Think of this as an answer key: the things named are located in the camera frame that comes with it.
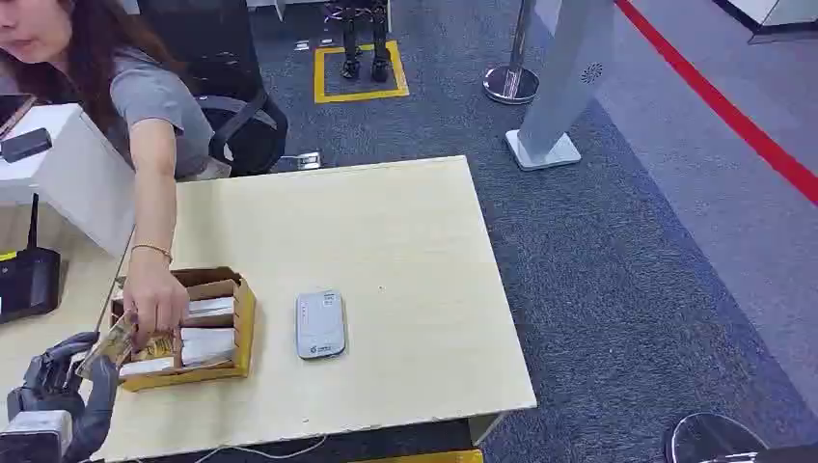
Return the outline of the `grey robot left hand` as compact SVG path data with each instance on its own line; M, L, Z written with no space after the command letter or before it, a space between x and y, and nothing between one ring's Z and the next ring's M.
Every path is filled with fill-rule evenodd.
M72 358L88 352L98 332L75 334L32 358L22 384L7 395L8 425L1 431L3 462L86 462L107 438L119 387L110 359L90 362L92 389Z

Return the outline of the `person's hand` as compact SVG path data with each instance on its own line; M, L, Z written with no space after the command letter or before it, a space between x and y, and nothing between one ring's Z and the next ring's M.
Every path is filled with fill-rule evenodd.
M125 310L136 316L135 347L143 347L154 335L175 331L186 313L189 295L172 274L170 259L156 249L133 250L123 291Z

